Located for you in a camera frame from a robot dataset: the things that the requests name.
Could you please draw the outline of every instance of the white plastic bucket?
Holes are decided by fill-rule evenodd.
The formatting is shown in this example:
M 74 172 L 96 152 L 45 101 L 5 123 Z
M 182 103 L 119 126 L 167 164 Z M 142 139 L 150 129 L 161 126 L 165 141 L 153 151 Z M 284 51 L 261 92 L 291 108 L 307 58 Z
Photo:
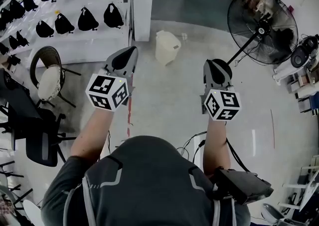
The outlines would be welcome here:
M 180 47 L 181 43 L 174 34 L 163 30 L 156 33 L 155 57 L 162 65 L 173 61 Z

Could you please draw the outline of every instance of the white cube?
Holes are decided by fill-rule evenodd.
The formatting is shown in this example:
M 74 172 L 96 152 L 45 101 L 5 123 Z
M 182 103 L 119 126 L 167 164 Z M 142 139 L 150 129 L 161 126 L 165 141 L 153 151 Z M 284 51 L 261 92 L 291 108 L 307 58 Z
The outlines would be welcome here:
M 94 107 L 113 112 L 129 96 L 125 78 L 95 73 L 92 75 L 85 93 Z
M 211 89 L 204 105 L 215 121 L 230 121 L 241 110 L 240 97 L 237 92 Z

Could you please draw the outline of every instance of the round chair cushion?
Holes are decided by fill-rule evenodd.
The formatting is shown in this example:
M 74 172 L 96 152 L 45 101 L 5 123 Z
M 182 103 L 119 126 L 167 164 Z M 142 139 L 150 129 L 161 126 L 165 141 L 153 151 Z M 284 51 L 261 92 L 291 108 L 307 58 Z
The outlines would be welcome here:
M 60 90 L 61 68 L 58 65 L 52 65 L 43 73 L 39 87 L 38 96 L 43 101 L 49 101 L 56 97 Z

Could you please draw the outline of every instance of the gray reflective stripe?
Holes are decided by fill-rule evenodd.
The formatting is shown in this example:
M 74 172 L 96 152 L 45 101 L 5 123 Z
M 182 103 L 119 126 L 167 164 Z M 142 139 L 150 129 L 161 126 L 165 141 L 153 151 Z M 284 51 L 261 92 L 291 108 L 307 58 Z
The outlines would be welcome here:
M 237 226 L 236 212 L 235 212 L 235 200 L 234 199 L 231 199 L 231 209 L 233 212 L 233 226 Z
M 121 179 L 121 174 L 122 174 L 122 169 L 119 169 L 117 174 L 116 174 L 115 181 L 114 182 L 103 182 L 103 183 L 101 183 L 100 188 L 103 186 L 114 186 L 114 185 L 119 184 L 120 179 Z
M 86 176 L 84 176 L 82 179 L 82 185 L 83 185 L 83 197 L 84 197 L 85 210 L 86 210 L 86 215 L 88 217 L 89 226 L 96 226 L 92 202 L 91 202 L 90 189 L 89 189 L 88 179 Z
M 213 226 L 219 226 L 219 217 L 220 217 L 220 201 L 214 201 L 214 218 L 213 218 Z
M 191 181 L 191 184 L 192 184 L 194 189 L 201 190 L 201 191 L 205 192 L 202 187 L 196 185 L 195 178 L 193 175 L 189 174 L 189 177 L 190 177 L 190 181 Z
M 68 197 L 66 198 L 65 204 L 64 204 L 64 210 L 63 210 L 63 226 L 67 226 L 67 213 L 69 210 L 69 204 L 72 198 L 72 195 L 74 193 L 75 189 L 72 189 L 69 194 Z

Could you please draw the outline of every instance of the white table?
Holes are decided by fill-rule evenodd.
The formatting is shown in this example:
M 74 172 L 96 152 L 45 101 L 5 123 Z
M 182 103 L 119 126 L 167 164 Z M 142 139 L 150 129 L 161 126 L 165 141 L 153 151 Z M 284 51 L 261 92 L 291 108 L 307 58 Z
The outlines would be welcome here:
M 30 200 L 23 201 L 23 208 L 34 226 L 45 226 L 41 218 L 41 210 Z

